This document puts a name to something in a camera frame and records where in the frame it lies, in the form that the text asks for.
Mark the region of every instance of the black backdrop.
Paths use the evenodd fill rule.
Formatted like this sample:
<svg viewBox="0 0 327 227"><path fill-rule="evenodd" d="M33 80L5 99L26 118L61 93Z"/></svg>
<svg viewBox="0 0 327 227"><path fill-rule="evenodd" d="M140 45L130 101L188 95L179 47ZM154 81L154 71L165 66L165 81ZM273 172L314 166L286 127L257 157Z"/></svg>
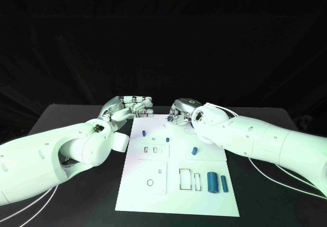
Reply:
<svg viewBox="0 0 327 227"><path fill-rule="evenodd" d="M192 97L283 107L294 120L313 118L309 131L324 134L324 0L74 3L3 7L3 128L29 130L52 103L101 105L137 95L154 105Z"/></svg>

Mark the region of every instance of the table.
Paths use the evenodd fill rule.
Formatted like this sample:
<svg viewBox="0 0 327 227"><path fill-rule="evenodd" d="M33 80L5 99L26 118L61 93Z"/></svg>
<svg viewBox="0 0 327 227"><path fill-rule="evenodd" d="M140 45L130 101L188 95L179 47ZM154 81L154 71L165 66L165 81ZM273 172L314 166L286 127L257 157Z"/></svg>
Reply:
<svg viewBox="0 0 327 227"><path fill-rule="evenodd" d="M100 105L51 105L31 131L36 134L97 118ZM154 113L169 113L167 106ZM231 108L239 115L258 118L291 130L297 127L288 113L278 108ZM131 132L133 120L120 130ZM26 226L71 227L193 227L193 226L324 226L327 201L300 193L270 181L245 157L226 152L239 218L116 211L126 153L113 151L101 166L80 173L59 185L56 194L36 218ZM255 161L268 176L283 183L319 193L293 179L271 163ZM44 206L46 197L0 226L20 226ZM0 219L22 209L39 196L0 207Z"/></svg>

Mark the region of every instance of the white wire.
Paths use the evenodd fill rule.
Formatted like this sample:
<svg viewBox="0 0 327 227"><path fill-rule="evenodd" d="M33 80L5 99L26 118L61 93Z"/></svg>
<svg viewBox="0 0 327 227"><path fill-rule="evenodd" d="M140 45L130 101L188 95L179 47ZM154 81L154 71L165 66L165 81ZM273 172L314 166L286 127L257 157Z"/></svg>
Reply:
<svg viewBox="0 0 327 227"><path fill-rule="evenodd" d="M0 220L0 222L6 221L9 218L12 218L15 215L18 215L22 211L25 211L45 197L45 195L51 192L51 190L52 190L52 188L46 191L46 193L20 211L18 211L9 217L6 217L3 220Z"/></svg>
<svg viewBox="0 0 327 227"><path fill-rule="evenodd" d="M39 211L38 211L38 213L33 215L33 217L28 220L28 222L26 222L25 224L20 225L20 227L23 227L23 226L29 223L29 221L36 217L36 215L42 212L44 208L46 207L46 205L48 205L48 203L49 203L49 201L51 201L51 199L52 199L52 197L54 197L54 194L55 194L55 192L56 192L56 189L58 189L58 186L55 187L54 193L52 193L52 195L51 195L51 197L49 197L49 199L48 199L48 201L46 201L46 204L45 204L44 207L39 209Z"/></svg>
<svg viewBox="0 0 327 227"><path fill-rule="evenodd" d="M248 158L248 159L249 159L249 161L251 161L254 167L257 168L257 170L261 172L261 170L260 170L260 168L257 167L257 165L254 164L251 158ZM306 194L309 194L309 195L313 195L313 196L316 196L316 197L323 198L324 200L327 200L327 197L320 196L320 195L316 195L316 194L313 194L313 193L310 193L310 192L306 192L306 191L303 191L303 190L300 190L300 189L297 189L297 188L293 188L291 186L288 186L288 185L283 184L281 182L275 181L274 179L271 179L262 172L261 172L261 174L262 174L271 181L274 181L275 183L278 183L280 185L283 185L283 186L286 186L286 187L288 187L288 188L291 188L291 189L294 189L294 190L297 190L297 191L300 191L300 192L303 192L303 193L306 193Z"/></svg>
<svg viewBox="0 0 327 227"><path fill-rule="evenodd" d="M228 111L234 114L234 116L238 116L238 114L237 114L234 111L231 111L228 108L221 107L221 106L218 106L218 105L215 105L215 104L212 104L212 105L216 106L218 108L222 108L224 110L228 110ZM249 161L251 161L254 167L255 167L257 170L260 171L260 173L261 173L271 181L274 181L274 182L278 183L280 185L283 185L283 186L286 186L286 187L288 187L288 188L291 188L291 189L294 189L294 190L297 190L297 191L300 191L300 192L303 192L303 193L306 193L306 194L309 194L309 195L313 195L313 196L316 196L316 197L323 198L324 200L327 200L327 197L320 196L320 195L316 195L316 194L313 194L313 193L310 193L310 192L306 192L306 191L303 191L303 190L300 190L300 189L297 189L297 188L293 188L291 186L288 186L288 185L283 184L281 182L275 181L274 179L271 179L271 178L261 172L261 170L260 170L260 168L257 167L257 165L254 164L251 158L248 158L248 159L249 159ZM281 169L287 174L290 174L294 178L297 178L300 181L303 181L304 183L307 183L303 179L300 179L300 178L296 177L291 173L288 173L281 167L280 167L280 169Z"/></svg>
<svg viewBox="0 0 327 227"><path fill-rule="evenodd" d="M304 182L309 186L311 186L313 188L319 189L311 183L306 182L303 179L300 179L297 176L294 176L280 165L275 164L275 166L290 175L293 176L296 179L298 179L301 182Z"/></svg>

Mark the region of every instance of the white paper sheet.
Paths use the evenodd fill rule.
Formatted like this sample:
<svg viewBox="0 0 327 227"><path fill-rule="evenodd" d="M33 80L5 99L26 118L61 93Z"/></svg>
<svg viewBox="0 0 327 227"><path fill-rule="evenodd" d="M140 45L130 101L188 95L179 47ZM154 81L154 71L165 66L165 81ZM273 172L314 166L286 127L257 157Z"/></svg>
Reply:
<svg viewBox="0 0 327 227"><path fill-rule="evenodd" d="M190 125L175 125L166 117L134 119L116 210L239 217L225 150L198 139ZM180 189L179 169L190 170L192 190ZM208 192L208 172L218 173L216 194ZM201 174L201 191L195 173ZM221 175L226 176L228 192Z"/></svg>

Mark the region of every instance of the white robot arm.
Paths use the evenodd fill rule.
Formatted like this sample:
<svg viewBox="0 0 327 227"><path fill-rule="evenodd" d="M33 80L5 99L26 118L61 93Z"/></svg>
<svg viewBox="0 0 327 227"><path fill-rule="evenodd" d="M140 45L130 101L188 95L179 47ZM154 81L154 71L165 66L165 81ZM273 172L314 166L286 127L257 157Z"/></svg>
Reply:
<svg viewBox="0 0 327 227"><path fill-rule="evenodd" d="M190 122L205 143L297 172L327 196L327 138L245 116L231 118L216 105L189 98L175 101L167 119L179 125Z"/></svg>
<svg viewBox="0 0 327 227"><path fill-rule="evenodd" d="M25 200L98 166L111 149L124 152L126 120L152 117L152 97L117 96L97 119L19 138L0 146L0 205ZM59 161L59 152L68 161Z"/></svg>

